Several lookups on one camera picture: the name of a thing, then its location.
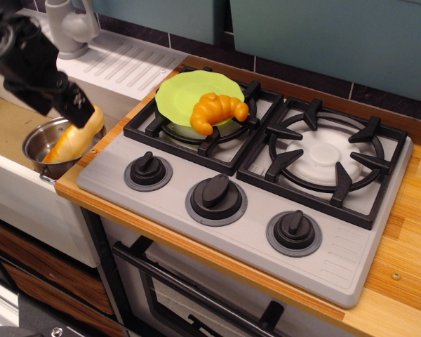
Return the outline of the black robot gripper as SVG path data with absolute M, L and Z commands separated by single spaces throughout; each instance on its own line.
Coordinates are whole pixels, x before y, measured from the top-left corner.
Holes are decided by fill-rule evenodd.
M 77 128 L 83 128 L 95 108 L 80 87 L 57 69 L 59 50 L 31 20 L 0 25 L 0 75 L 3 87 L 16 98 L 46 115 L 57 110 Z

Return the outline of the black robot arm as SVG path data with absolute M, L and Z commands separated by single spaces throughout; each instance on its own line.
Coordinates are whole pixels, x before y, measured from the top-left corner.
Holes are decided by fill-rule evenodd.
M 3 87 L 46 115 L 58 111 L 83 128 L 95 108 L 78 85 L 57 68 L 59 50 L 30 17 L 0 11 L 0 75 Z

